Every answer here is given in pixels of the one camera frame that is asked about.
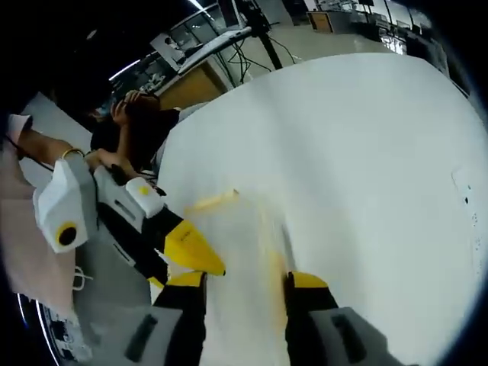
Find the pink cloth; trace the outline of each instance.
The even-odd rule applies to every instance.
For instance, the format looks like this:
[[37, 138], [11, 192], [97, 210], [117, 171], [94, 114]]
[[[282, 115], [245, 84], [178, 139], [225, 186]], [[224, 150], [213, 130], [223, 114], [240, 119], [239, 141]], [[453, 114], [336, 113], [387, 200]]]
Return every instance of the pink cloth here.
[[[16, 143], [28, 116], [11, 115], [8, 135]], [[4, 139], [0, 178], [0, 235], [3, 265], [14, 292], [36, 299], [59, 315], [71, 316], [75, 251], [56, 254], [34, 217], [34, 188], [17, 178], [16, 150]]]

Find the yellow circular button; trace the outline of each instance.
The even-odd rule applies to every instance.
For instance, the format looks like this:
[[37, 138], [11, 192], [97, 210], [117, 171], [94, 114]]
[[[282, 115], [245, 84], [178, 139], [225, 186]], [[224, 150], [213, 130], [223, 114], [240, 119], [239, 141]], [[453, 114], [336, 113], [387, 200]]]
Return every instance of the yellow circular button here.
[[149, 188], [141, 187], [139, 188], [139, 193], [141, 193], [142, 196], [147, 196], [149, 194]]

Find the gold bracelet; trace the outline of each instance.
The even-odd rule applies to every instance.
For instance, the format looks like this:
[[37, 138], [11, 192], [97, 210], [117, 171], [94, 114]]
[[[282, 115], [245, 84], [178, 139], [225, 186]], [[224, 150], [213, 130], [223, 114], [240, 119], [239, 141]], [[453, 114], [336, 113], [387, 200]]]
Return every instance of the gold bracelet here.
[[69, 153], [78, 153], [79, 155], [85, 157], [85, 154], [83, 153], [83, 151], [81, 151], [80, 149], [76, 149], [75, 147], [72, 147], [71, 149], [67, 149], [62, 155], [61, 155], [61, 159], [64, 159], [66, 155], [68, 155]]

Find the floor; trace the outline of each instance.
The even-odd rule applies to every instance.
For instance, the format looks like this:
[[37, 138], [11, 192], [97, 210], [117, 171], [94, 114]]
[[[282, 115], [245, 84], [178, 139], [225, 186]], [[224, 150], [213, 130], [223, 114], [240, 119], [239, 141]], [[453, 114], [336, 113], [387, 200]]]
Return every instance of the floor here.
[[[309, 59], [318, 59], [320, 57], [342, 55], [346, 53], [367, 53], [375, 52], [382, 53], [391, 52], [382, 43], [368, 40], [363, 36], [357, 34], [323, 34], [315, 32], [311, 25], [301, 26], [275, 26], [273, 27], [270, 36], [272, 39], [286, 46], [290, 54], [280, 46], [273, 42], [276, 53], [280, 58], [283, 67], [293, 65], [293, 63], [302, 63]], [[266, 53], [262, 43], [257, 38], [247, 38], [242, 45], [244, 55], [257, 63], [273, 70], [274, 67]], [[230, 47], [222, 52], [224, 58], [229, 59], [235, 53], [235, 50]], [[235, 57], [229, 67], [235, 80], [239, 81], [241, 76], [239, 57]], [[244, 82], [248, 82], [264, 75], [268, 70], [252, 64], [244, 77]]]

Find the bracelet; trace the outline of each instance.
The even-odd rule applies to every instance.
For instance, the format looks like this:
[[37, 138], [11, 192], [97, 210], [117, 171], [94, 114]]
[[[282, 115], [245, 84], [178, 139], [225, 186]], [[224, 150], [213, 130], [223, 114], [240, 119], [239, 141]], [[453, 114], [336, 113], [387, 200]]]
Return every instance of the bracelet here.
[[78, 153], [79, 155], [85, 157], [85, 154], [83, 153], [83, 151], [81, 151], [80, 149], [76, 149], [75, 147], [72, 147], [71, 149], [67, 149], [62, 155], [61, 155], [61, 159], [64, 159], [69, 153]]

